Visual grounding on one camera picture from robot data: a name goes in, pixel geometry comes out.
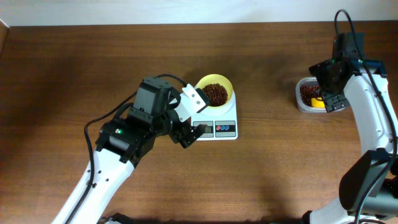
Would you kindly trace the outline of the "yellow plastic measuring scoop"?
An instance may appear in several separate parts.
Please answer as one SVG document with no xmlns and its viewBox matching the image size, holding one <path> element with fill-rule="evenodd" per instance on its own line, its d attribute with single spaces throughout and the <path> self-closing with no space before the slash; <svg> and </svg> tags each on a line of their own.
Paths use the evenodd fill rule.
<svg viewBox="0 0 398 224">
<path fill-rule="evenodd" d="M 324 101 L 322 100 L 321 97 L 312 98 L 311 101 L 310 101 L 310 103 L 311 103 L 311 107 L 314 107 L 314 108 L 322 108 L 322 109 L 325 108 L 325 103 L 324 103 Z"/>
</svg>

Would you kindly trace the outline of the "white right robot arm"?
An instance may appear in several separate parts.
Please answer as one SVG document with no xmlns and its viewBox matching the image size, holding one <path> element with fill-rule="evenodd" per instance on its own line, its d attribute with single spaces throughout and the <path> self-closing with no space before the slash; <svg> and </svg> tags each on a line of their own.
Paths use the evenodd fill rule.
<svg viewBox="0 0 398 224">
<path fill-rule="evenodd" d="M 338 198 L 303 223 L 383 223 L 397 216 L 397 116 L 384 62 L 366 60 L 363 35 L 340 33 L 332 57 L 309 68 L 326 112 L 353 110 L 361 157 L 341 178 Z"/>
</svg>

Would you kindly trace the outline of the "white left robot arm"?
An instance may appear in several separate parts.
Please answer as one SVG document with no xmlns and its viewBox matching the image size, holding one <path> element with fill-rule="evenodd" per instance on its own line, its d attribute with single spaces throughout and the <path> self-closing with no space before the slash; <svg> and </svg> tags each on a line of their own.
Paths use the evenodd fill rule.
<svg viewBox="0 0 398 224">
<path fill-rule="evenodd" d="M 188 83 L 177 90 L 166 75 L 145 77 L 137 91 L 108 114 L 95 143 L 88 122 L 84 135 L 90 161 L 54 223 L 96 223 L 113 195 L 153 148 L 155 139 L 169 136 L 187 148 L 204 132 L 189 119 L 210 104 L 202 89 Z"/>
</svg>

